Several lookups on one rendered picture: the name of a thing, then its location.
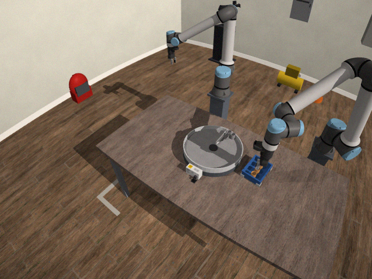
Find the baseboard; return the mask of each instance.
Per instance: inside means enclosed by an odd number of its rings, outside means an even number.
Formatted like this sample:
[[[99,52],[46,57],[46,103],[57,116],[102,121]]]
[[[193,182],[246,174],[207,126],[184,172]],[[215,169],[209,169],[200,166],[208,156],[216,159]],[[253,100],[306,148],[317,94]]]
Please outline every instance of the baseboard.
[[[200,47],[204,47],[204,48],[208,48],[208,49],[213,49],[213,45],[211,44],[207,44],[207,43],[204,43],[204,42],[199,42],[199,41],[195,41],[195,40],[187,40],[187,43],[189,44],[192,44],[192,45],[196,45],[196,46],[200,46]],[[262,65],[265,65],[265,66],[269,66],[271,68],[274,68],[274,69],[277,69],[279,71],[283,71],[285,72],[286,71],[286,67],[283,67],[283,66],[280,66],[280,65],[277,65],[277,64],[274,64],[274,63],[271,63],[271,62],[268,62],[268,61],[265,61],[265,60],[262,60],[262,59],[259,59],[259,58],[256,58],[256,57],[253,57],[253,56],[250,56],[250,55],[247,55],[247,54],[244,54],[244,53],[240,53],[240,52],[237,52],[237,51],[234,51],[234,55],[237,56],[237,57],[241,57],[241,58],[244,58],[244,59],[247,59],[247,60],[251,60],[253,62],[257,62],[257,63],[260,63]],[[302,74],[301,73],[301,78],[308,81],[308,82],[311,82],[313,84],[317,83],[319,80],[318,79],[315,79],[311,76],[308,76],[308,75],[305,75],[305,74]],[[354,94],[351,94],[350,92],[347,92],[345,90],[342,90],[338,87],[334,88],[332,91],[338,93],[338,94],[341,94],[345,97],[348,97],[352,100],[356,100],[357,99],[357,95],[354,95]]]
[[[199,41],[195,41],[195,40],[187,40],[187,43],[189,44],[192,44],[192,45],[196,45],[196,46],[200,46],[200,47],[204,47],[204,48],[208,48],[208,49],[213,49],[213,45],[211,44],[207,44],[207,43],[204,43],[204,42],[199,42]],[[161,50],[164,50],[167,48],[167,45],[164,44],[162,46],[159,46],[153,50],[150,50],[144,54],[141,54],[127,62],[124,62],[123,64],[120,64],[119,66],[115,67],[115,68],[112,68],[111,70],[108,70],[107,72],[91,79],[88,81],[88,83],[90,85],[92,84],[95,84],[96,82],[108,77],[109,75],[113,74],[113,73],[116,73],[117,71],[143,59],[143,58],[146,58],[152,54],[155,54]],[[283,66],[280,66],[280,65],[277,65],[277,64],[274,64],[274,63],[271,63],[271,62],[268,62],[268,61],[265,61],[265,60],[262,60],[262,59],[259,59],[259,58],[256,58],[256,57],[253,57],[253,56],[250,56],[250,55],[247,55],[247,54],[244,54],[244,53],[240,53],[240,52],[237,52],[237,51],[234,51],[234,55],[235,56],[238,56],[238,57],[241,57],[241,58],[244,58],[244,59],[247,59],[247,60],[251,60],[253,62],[257,62],[257,63],[260,63],[260,64],[263,64],[265,66],[269,66],[271,68],[274,68],[274,69],[277,69],[277,70],[280,70],[280,71],[285,71],[286,68],[283,67]],[[315,78],[312,78],[310,76],[307,76],[305,74],[301,74],[301,78],[306,80],[306,81],[309,81],[311,83],[317,83],[319,80],[315,79]],[[345,97],[348,97],[352,100],[356,100],[357,99],[357,96],[354,95],[354,94],[351,94],[345,90],[342,90],[340,88],[334,88],[333,89],[334,92],[337,92]],[[10,135],[12,135],[13,133],[15,133],[16,131],[18,131],[19,129],[21,129],[23,126],[26,126],[28,123],[30,123],[31,121],[35,120],[36,118],[38,118],[39,116],[43,115],[44,113],[46,113],[47,111],[51,110],[52,108],[54,108],[55,106],[59,105],[60,103],[62,103],[63,101],[67,100],[71,98],[71,95],[70,95],[70,92],[64,94],[63,96],[59,97],[58,99],[54,100],[53,102],[47,104],[46,106],[44,106],[43,108],[39,109],[38,111],[36,111],[35,113],[31,114],[29,117],[25,118],[24,120],[22,120],[21,122],[19,122],[18,124],[14,125],[13,127],[9,128],[8,130],[6,130],[5,132],[3,132],[2,134],[0,134],[0,142],[5,140],[7,137],[9,137]]]

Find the round gray tray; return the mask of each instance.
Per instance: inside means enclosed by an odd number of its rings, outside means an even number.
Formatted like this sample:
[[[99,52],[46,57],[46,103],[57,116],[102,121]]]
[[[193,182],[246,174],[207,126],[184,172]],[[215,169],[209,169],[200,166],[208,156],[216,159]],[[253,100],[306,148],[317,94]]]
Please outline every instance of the round gray tray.
[[[223,140],[216,144],[223,134]],[[204,176],[218,177],[233,172],[242,156],[241,139],[231,130],[221,126],[198,127],[188,133],[183,141],[184,159],[201,169]]]

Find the wall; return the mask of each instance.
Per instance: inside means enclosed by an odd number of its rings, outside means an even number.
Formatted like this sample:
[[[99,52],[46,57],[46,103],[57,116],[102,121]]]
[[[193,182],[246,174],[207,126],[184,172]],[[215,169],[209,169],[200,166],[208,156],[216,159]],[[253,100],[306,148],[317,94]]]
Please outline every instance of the wall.
[[[282,67],[292,64],[301,73],[321,80],[347,59],[372,60],[372,49],[361,44],[372,13],[372,1],[314,0],[308,22],[290,18],[292,0],[240,0],[234,50]],[[212,16],[232,1],[182,0],[182,31]],[[192,40],[213,44],[213,28]],[[360,78],[339,86],[357,95]]]
[[[181,0],[10,1],[0,4],[0,134],[69,92],[166,43]]]

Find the table leg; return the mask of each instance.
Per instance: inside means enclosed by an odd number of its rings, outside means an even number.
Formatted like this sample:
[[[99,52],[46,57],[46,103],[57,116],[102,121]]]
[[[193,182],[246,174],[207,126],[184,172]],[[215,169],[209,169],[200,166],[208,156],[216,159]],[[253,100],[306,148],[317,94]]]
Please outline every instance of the table leg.
[[[111,158],[109,158],[109,159],[110,159],[110,162],[111,162],[111,166],[113,168],[113,171],[116,174],[117,181],[119,181],[119,184],[120,184],[120,187],[121,187],[121,191],[123,192],[123,194],[126,197],[129,197],[129,195],[131,193],[129,193],[129,190],[128,190],[126,181],[124,180],[124,176],[123,176],[122,170],[120,169],[120,166],[114,160],[112,160]]]

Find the table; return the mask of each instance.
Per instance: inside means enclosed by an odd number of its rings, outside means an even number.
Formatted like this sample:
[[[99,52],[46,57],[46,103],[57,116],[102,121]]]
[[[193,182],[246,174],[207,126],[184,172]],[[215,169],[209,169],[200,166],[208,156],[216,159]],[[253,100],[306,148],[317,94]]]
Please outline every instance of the table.
[[[235,132],[252,158],[259,136],[209,112],[165,96],[97,147],[112,163],[129,196],[122,166],[145,185],[249,252],[301,279],[326,279],[344,220],[349,180],[283,146],[261,187],[238,173],[185,172],[183,140],[193,129],[215,125]]]

